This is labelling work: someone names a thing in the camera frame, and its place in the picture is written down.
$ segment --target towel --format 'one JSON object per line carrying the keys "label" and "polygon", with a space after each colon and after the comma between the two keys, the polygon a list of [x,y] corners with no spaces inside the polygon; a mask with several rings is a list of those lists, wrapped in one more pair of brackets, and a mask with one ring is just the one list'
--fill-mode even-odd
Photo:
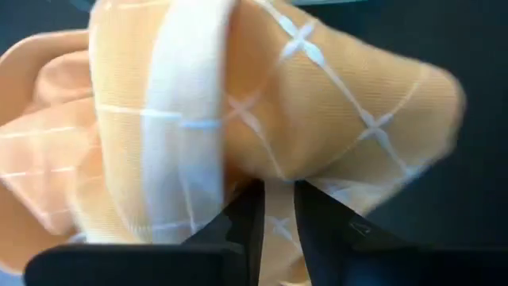
{"label": "towel", "polygon": [[[12,47],[0,87],[5,203],[48,232],[19,255],[0,245],[4,267],[20,272],[76,231],[180,243],[256,177],[260,285],[308,280],[291,182],[365,215],[452,149],[464,109],[446,71],[277,0],[100,0],[87,31]],[[25,209],[2,220],[39,227]]]}

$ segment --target dark background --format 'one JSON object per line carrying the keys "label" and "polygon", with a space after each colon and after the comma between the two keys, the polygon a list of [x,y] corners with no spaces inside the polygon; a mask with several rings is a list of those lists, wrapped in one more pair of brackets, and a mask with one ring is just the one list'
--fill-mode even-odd
{"label": "dark background", "polygon": [[[92,2],[0,0],[0,52],[34,33],[85,28]],[[380,48],[447,68],[468,96],[456,151],[369,218],[416,242],[508,244],[508,2],[368,0],[305,9]]]}

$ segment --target orange cloth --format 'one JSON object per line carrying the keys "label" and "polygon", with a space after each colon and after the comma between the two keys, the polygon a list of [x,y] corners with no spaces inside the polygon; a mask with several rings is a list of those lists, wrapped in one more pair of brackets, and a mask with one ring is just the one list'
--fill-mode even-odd
{"label": "orange cloth", "polygon": [[[176,243],[192,234],[191,224],[163,229],[154,223],[192,219],[177,207],[184,205],[178,203],[181,193],[171,197],[146,187],[143,175],[144,120],[175,112],[166,106],[180,108],[183,116],[201,112],[222,118],[212,119],[223,125],[225,202],[234,185],[250,176],[267,180],[262,285],[305,280],[305,275],[295,278],[302,255],[292,194],[281,180],[306,178],[365,214],[452,147],[463,98],[446,71],[379,50],[282,1],[213,0],[206,4],[216,6],[205,10],[202,2],[190,12],[186,3],[199,1],[98,1],[88,52],[87,32],[74,31],[29,38],[0,58],[0,87],[9,91],[6,112],[0,113],[2,122],[9,122],[0,129],[0,157],[7,158],[0,162],[0,176],[52,234],[45,234],[46,244],[26,241],[21,258],[6,243],[0,245],[0,262],[8,268],[19,270],[37,251],[64,243],[75,227],[90,242]],[[204,11],[217,13],[202,17],[215,24],[200,27],[199,21],[186,20],[185,13]],[[188,37],[171,39],[182,31]],[[216,33],[202,49],[217,50],[192,62],[193,41],[209,35],[199,31]],[[194,73],[207,71],[213,76],[191,82]],[[221,90],[199,90],[199,84]],[[153,95],[164,88],[171,93],[162,97],[160,110],[149,109]],[[187,96],[179,98],[185,104],[171,102],[177,95]],[[202,100],[185,102],[194,95]],[[192,162],[198,160],[189,146],[177,141],[209,136],[172,123],[167,135],[174,138],[167,151],[183,148]],[[162,163],[171,173],[181,162],[161,159],[153,167]],[[157,196],[174,201],[159,199],[154,208],[166,203],[167,209],[154,218],[147,200]],[[23,215],[18,232],[35,227]],[[15,218],[1,219],[13,224]],[[285,236],[277,222],[286,225]]]}

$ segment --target cloth fold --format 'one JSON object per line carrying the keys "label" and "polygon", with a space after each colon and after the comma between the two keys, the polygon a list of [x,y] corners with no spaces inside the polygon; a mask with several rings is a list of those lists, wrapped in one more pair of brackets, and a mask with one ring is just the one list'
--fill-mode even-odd
{"label": "cloth fold", "polygon": [[[54,245],[74,228],[92,243],[178,243],[257,177],[270,182],[260,284],[303,283],[287,184],[364,215],[453,147],[464,108],[446,71],[283,1],[99,0],[88,31],[0,58],[3,195]],[[25,260],[48,247],[31,244]]]}

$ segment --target peach fabric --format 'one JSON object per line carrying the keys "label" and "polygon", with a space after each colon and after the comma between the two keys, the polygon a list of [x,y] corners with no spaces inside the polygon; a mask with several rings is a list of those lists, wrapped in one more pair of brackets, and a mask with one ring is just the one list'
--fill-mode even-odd
{"label": "peach fabric", "polygon": [[[86,31],[35,36],[0,58],[0,87],[9,91],[0,191],[11,198],[0,202],[19,213],[0,219],[16,220],[18,232],[39,227],[9,203],[14,194],[48,237],[27,241],[19,257],[0,245],[11,269],[64,243],[75,227],[88,242],[181,242],[227,204],[235,185],[259,177],[267,182],[260,284],[303,283],[288,181],[306,178],[366,214],[453,147],[463,110],[460,85],[446,71],[283,1],[99,0],[89,31],[89,40]],[[29,43],[39,43],[37,52]],[[152,122],[169,118],[176,120]],[[185,129],[182,118],[217,128]],[[152,164],[147,124],[168,142]],[[192,185],[185,208],[190,175],[178,177],[180,168],[193,162],[201,170],[191,155],[207,148],[225,166],[217,176],[225,175],[226,192],[212,202]]]}

